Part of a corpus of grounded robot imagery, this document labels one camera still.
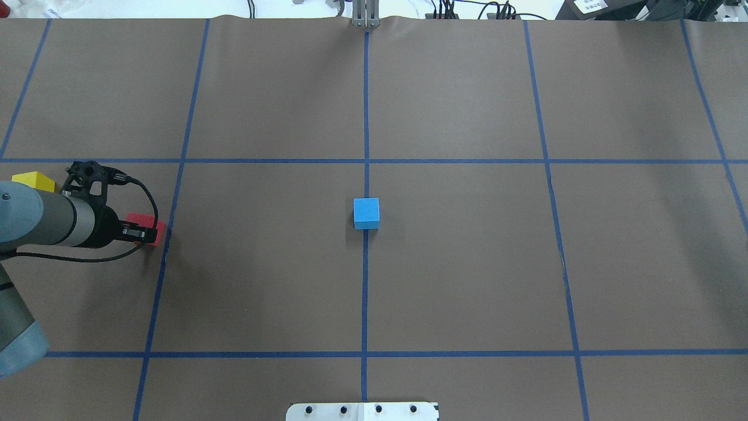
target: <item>white label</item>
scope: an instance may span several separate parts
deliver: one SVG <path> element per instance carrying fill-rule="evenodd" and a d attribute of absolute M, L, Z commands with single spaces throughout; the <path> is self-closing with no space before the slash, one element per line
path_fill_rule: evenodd
<path fill-rule="evenodd" d="M 607 7 L 603 0 L 574 0 L 574 4 L 577 5 L 579 11 L 588 14 L 597 10 L 602 10 Z"/>

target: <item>black cable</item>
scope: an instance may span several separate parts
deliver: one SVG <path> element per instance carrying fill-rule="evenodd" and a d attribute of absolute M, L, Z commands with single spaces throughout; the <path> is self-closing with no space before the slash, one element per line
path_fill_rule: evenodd
<path fill-rule="evenodd" d="M 444 6 L 444 15 L 441 12 L 442 5 Z M 442 16 L 444 16 L 444 19 L 454 19 L 454 11 L 452 10 L 450 0 L 439 0 L 439 19 L 442 19 Z"/>
<path fill-rule="evenodd" d="M 483 12 L 485 12 L 485 9 L 486 9 L 486 8 L 487 8 L 488 6 L 496 6 L 496 16 L 498 16 L 498 15 L 499 15 L 499 8 L 501 7 L 501 4 L 498 4 L 498 3 L 497 3 L 497 2 L 495 2 L 495 1 L 490 1 L 490 2 L 488 2 L 488 3 L 480 3 L 480 4 L 483 4 L 483 9 L 481 9 L 481 10 L 480 10 L 480 13 L 478 13 L 478 20 L 480 20 L 480 18 L 482 18 L 482 17 L 483 17 Z"/>
<path fill-rule="evenodd" d="M 504 6 L 501 8 L 501 12 L 496 14 L 496 19 L 506 19 L 508 15 L 511 14 L 511 10 L 509 9 L 509 2 L 504 3 Z"/>
<path fill-rule="evenodd" d="M 460 3 L 473 3 L 473 4 L 487 4 L 485 1 L 474 1 L 474 0 L 457 0 Z"/>
<path fill-rule="evenodd" d="M 547 20 L 543 16 L 536 15 L 534 13 L 514 13 L 514 14 L 507 16 L 506 19 L 511 19 L 515 16 L 534 16 L 534 17 L 539 17 L 540 19 L 543 19 L 543 20 Z"/>
<path fill-rule="evenodd" d="M 150 194 L 150 191 L 148 191 L 148 188 L 145 187 L 145 184 L 141 183 L 140 180 L 136 178 L 132 178 L 128 176 L 126 180 L 130 183 L 133 183 L 135 185 L 138 185 L 143 191 L 145 192 L 145 195 L 148 196 L 148 200 L 150 201 L 151 206 L 153 206 L 153 226 L 151 229 L 156 229 L 159 226 L 159 209 L 156 206 L 156 200 L 153 199 L 153 195 Z M 132 249 L 121 253 L 116 256 L 107 257 L 107 258 L 76 258 L 76 257 L 66 257 L 66 256 L 60 256 L 60 255 L 47 255 L 43 253 L 30 253 L 30 252 L 15 252 L 11 256 L 12 257 L 36 257 L 36 258 L 47 258 L 49 260 L 62 260 L 62 261 L 73 261 L 75 263 L 103 263 L 106 261 L 115 261 L 119 260 L 121 258 L 127 257 L 131 255 L 134 252 L 137 252 L 138 250 L 145 247 L 145 242 L 140 242 L 137 246 L 133 247 Z"/>
<path fill-rule="evenodd" d="M 703 3 L 701 3 L 701 8 L 699 9 L 699 14 L 696 15 L 696 20 L 701 20 L 701 14 L 704 13 L 704 8 L 706 7 L 707 0 L 704 0 Z"/>

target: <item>blue cube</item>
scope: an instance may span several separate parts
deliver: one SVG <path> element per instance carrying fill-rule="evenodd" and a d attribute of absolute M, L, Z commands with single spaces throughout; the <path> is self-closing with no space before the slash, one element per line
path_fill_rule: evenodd
<path fill-rule="evenodd" d="M 379 229 L 379 199 L 353 199 L 353 227 Z"/>

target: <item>table surface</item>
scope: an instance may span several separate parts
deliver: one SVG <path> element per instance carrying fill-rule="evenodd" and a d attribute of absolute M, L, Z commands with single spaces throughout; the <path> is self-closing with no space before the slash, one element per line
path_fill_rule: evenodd
<path fill-rule="evenodd" d="M 0 22 L 0 176 L 96 159 L 169 227 L 112 263 L 4 262 L 52 350 L 0 418 L 742 419 L 748 49 L 711 46 L 747 31 Z M 378 231 L 352 227 L 367 196 Z"/>

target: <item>foam block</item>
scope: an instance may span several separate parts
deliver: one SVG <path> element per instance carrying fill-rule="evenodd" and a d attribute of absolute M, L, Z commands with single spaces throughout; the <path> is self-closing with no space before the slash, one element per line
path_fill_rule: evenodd
<path fill-rule="evenodd" d="M 44 190 L 45 192 L 50 193 L 55 192 L 55 181 L 38 171 L 16 174 L 11 178 L 11 180 L 33 187 L 37 190 Z"/>
<path fill-rule="evenodd" d="M 379 229 L 379 199 L 353 199 L 353 227 Z"/>
<path fill-rule="evenodd" d="M 142 213 L 130 212 L 127 214 L 127 216 L 125 216 L 125 220 L 134 222 L 140 226 L 146 226 L 148 228 L 153 226 L 153 215 L 144 215 Z M 154 246 L 158 246 L 161 243 L 161 238 L 166 232 L 166 224 L 159 221 L 158 225 L 156 225 L 156 229 L 159 231 L 159 233 L 156 234 L 156 241 L 153 242 Z"/>

